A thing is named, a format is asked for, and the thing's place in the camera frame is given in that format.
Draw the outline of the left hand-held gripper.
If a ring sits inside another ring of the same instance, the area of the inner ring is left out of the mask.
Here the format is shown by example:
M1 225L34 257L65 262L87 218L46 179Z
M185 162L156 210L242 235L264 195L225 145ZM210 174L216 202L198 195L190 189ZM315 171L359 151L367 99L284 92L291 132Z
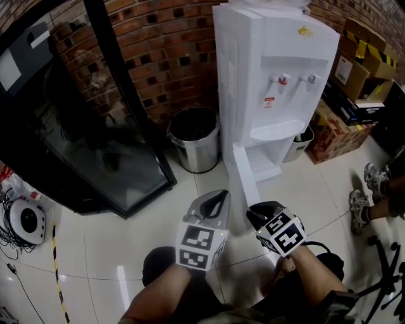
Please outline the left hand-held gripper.
M178 226L176 264L210 271L225 248L230 203L230 193L225 189L208 192L191 203Z

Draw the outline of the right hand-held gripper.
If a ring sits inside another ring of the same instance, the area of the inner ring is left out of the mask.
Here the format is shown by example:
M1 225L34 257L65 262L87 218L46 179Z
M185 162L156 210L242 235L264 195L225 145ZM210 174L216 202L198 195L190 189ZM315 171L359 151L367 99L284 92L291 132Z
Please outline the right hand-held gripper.
M246 216L262 245L281 256L289 255L307 239L301 219L279 202L254 204Z

